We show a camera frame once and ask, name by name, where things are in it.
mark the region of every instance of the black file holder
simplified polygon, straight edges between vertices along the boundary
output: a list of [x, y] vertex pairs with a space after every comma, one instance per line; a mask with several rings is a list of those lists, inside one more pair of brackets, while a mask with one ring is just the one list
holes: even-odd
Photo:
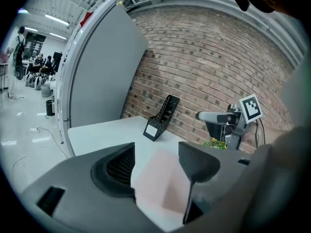
[[169, 125], [178, 102], [179, 98], [173, 95], [168, 95], [160, 112], [156, 116], [152, 116], [148, 119], [143, 135], [150, 140], [155, 141]]

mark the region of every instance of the white table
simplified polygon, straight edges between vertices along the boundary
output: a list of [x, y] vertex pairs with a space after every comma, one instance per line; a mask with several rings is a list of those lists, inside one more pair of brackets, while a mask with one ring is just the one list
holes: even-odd
[[135, 167], [131, 177], [133, 183], [157, 150], [166, 150], [178, 155], [178, 142], [185, 141], [165, 131], [153, 142], [143, 135], [147, 122], [142, 116], [136, 116], [70, 128], [68, 135], [76, 156], [135, 142]]
[[33, 64], [34, 62], [33, 61], [29, 61], [29, 60], [23, 60], [22, 63], [29, 65], [29, 64]]
[[[143, 135], [147, 122], [147, 119], [136, 116], [71, 128], [68, 130], [68, 135], [76, 156], [135, 142], [135, 167], [131, 176], [131, 186], [135, 188], [135, 180], [138, 180], [139, 175], [157, 150], [165, 150], [178, 156], [178, 142], [185, 141], [173, 133], [165, 131], [153, 142]], [[137, 198], [136, 205], [153, 223], [166, 232], [183, 226], [182, 218], [177, 218], [167, 210], [155, 208], [140, 198]]]

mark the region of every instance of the floor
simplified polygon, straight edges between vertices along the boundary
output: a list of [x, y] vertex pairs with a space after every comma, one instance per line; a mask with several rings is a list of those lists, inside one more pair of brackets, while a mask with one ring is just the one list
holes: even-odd
[[41, 91], [25, 87], [17, 81], [17, 98], [11, 100], [7, 92], [0, 94], [0, 163], [9, 182], [17, 193], [65, 159], [51, 134], [44, 130], [29, 131], [38, 127], [49, 130], [58, 146], [68, 156], [61, 144], [55, 116], [46, 116], [45, 101]]

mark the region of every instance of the trash can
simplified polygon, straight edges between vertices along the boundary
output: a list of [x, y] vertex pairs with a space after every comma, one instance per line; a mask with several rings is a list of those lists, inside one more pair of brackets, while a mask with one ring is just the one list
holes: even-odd
[[47, 116], [55, 115], [55, 113], [53, 113], [53, 110], [52, 110], [53, 100], [47, 100], [45, 104], [46, 104], [45, 107], [47, 108]]

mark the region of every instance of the brick wall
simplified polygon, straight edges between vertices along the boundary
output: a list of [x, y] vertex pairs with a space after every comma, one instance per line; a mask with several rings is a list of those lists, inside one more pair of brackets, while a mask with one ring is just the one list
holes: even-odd
[[194, 118], [198, 111], [225, 111], [229, 103], [256, 93], [264, 123], [290, 127], [278, 94], [292, 68], [264, 35], [236, 18], [200, 7], [160, 7], [130, 16], [149, 47], [122, 117], [156, 115], [172, 94], [180, 102], [168, 130], [204, 143], [208, 133]]

